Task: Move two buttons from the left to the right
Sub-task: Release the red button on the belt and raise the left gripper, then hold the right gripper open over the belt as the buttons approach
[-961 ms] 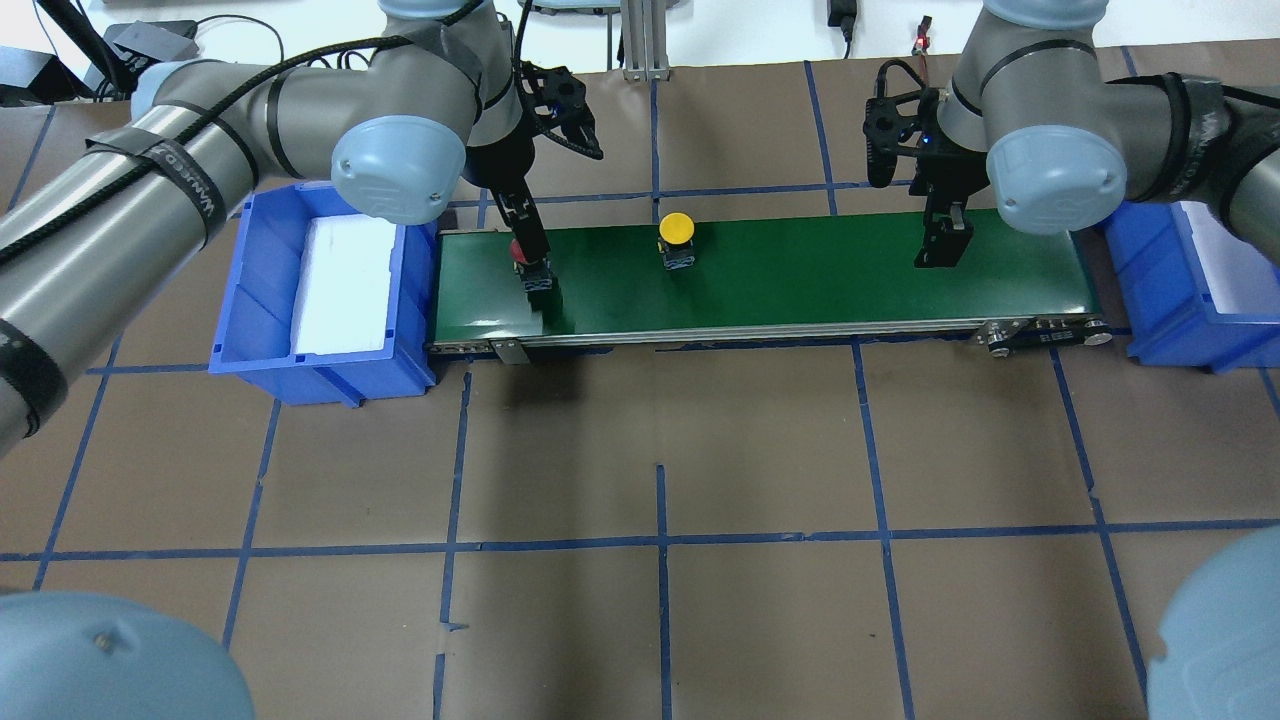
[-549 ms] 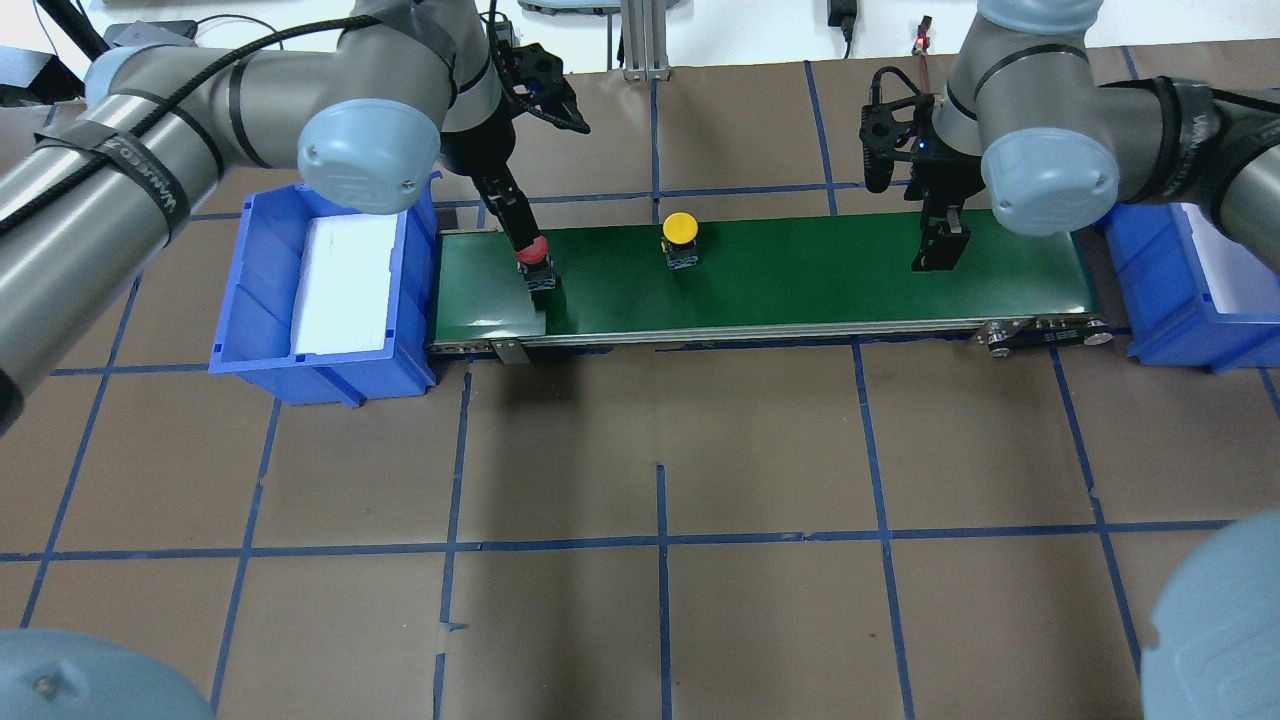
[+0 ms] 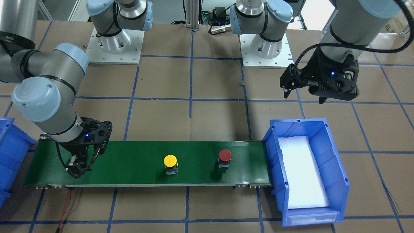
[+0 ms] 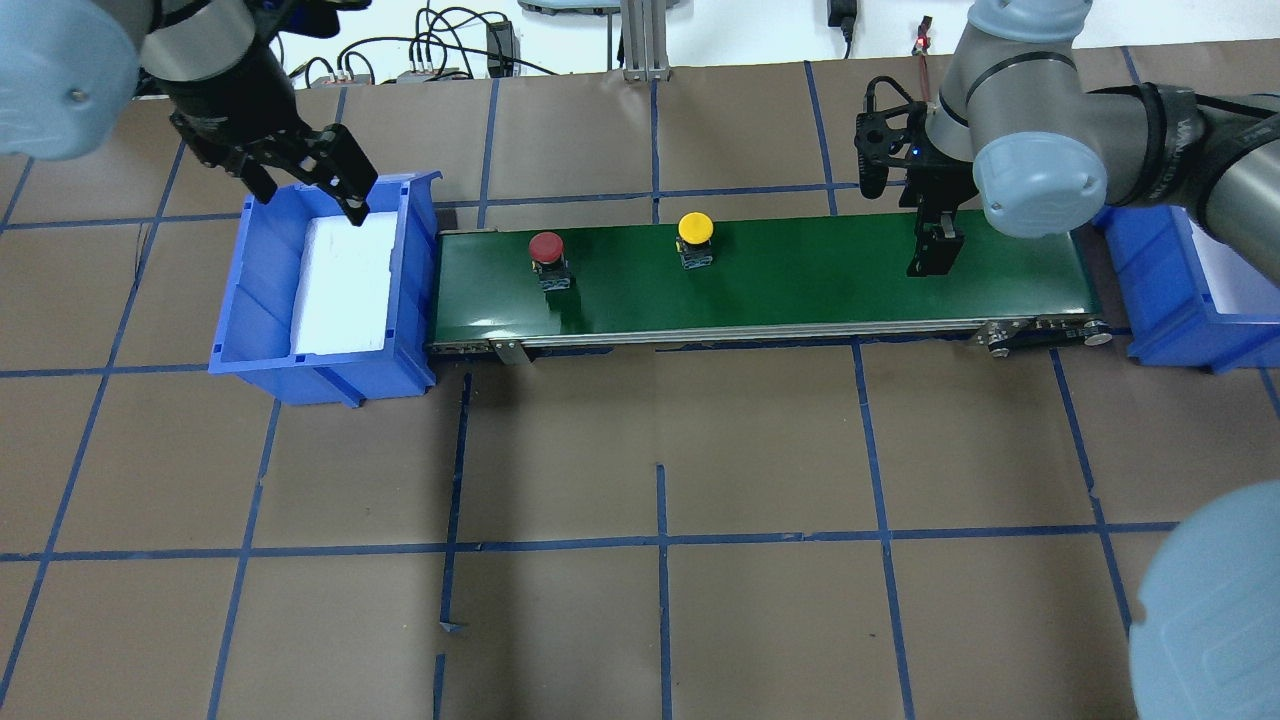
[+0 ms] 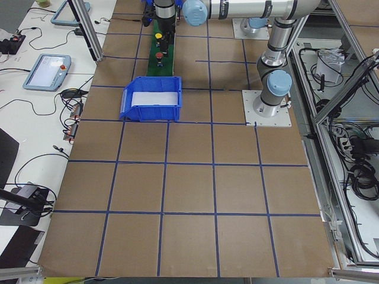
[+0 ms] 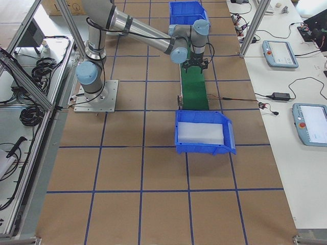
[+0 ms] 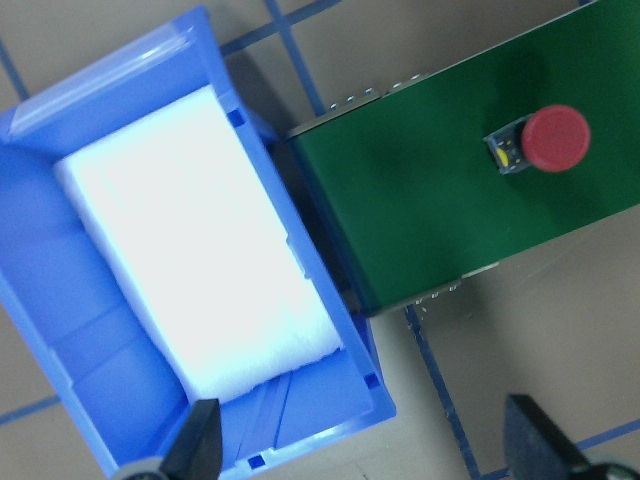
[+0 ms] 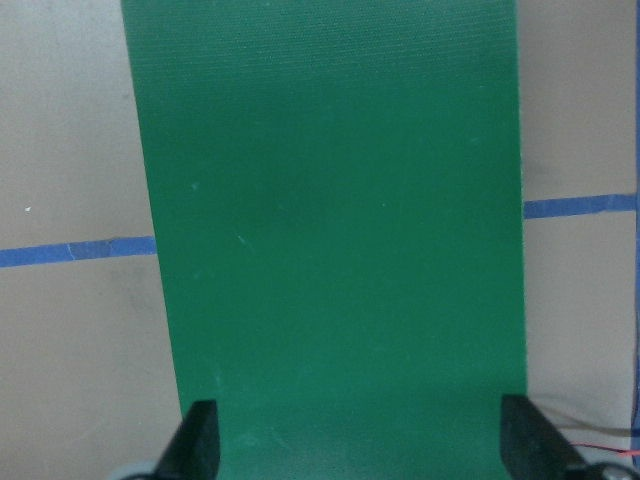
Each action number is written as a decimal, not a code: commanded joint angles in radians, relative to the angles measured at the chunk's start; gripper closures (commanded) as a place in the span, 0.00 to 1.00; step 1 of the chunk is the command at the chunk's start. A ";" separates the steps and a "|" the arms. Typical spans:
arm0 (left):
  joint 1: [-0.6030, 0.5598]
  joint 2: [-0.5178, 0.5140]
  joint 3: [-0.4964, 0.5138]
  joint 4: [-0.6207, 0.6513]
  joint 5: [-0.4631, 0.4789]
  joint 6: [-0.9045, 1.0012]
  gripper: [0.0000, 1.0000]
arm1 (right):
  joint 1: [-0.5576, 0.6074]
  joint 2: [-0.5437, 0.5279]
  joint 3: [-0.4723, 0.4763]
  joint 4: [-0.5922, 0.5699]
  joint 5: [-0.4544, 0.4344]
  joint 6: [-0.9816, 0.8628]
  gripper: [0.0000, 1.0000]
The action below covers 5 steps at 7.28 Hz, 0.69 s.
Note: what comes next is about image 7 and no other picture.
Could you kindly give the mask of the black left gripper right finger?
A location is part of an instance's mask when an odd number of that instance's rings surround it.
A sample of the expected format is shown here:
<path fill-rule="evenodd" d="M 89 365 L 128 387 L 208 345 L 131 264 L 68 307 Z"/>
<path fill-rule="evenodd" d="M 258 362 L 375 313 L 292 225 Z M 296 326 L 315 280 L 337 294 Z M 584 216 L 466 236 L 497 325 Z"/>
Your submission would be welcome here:
<path fill-rule="evenodd" d="M 506 398 L 503 446 L 514 479 L 580 479 L 592 468 L 574 443 L 525 394 Z"/>

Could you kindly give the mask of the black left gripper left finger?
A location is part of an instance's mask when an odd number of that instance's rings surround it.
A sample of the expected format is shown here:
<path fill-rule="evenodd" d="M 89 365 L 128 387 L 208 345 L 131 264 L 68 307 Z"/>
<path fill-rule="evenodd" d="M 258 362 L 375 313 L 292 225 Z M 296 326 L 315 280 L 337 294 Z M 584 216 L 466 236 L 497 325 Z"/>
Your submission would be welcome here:
<path fill-rule="evenodd" d="M 216 480 L 222 470 L 223 442 L 218 399 L 196 401 L 160 463 L 163 479 Z"/>

